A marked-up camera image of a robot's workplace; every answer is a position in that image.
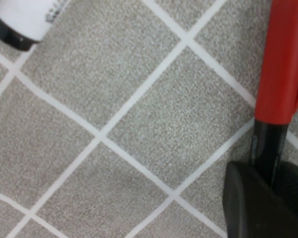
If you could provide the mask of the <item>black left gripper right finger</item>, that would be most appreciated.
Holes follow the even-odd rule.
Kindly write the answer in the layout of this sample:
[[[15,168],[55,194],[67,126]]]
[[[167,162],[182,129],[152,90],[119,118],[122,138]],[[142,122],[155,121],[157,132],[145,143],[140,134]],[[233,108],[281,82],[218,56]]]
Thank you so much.
[[[282,162],[274,185],[275,194],[296,215],[298,215],[298,166]]]

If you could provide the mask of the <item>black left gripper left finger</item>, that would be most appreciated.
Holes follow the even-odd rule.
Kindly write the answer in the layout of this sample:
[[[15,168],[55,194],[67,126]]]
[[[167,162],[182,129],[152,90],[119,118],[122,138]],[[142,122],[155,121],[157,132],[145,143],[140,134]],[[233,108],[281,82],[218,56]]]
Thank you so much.
[[[222,204],[230,238],[298,238],[298,215],[247,164],[228,162]]]

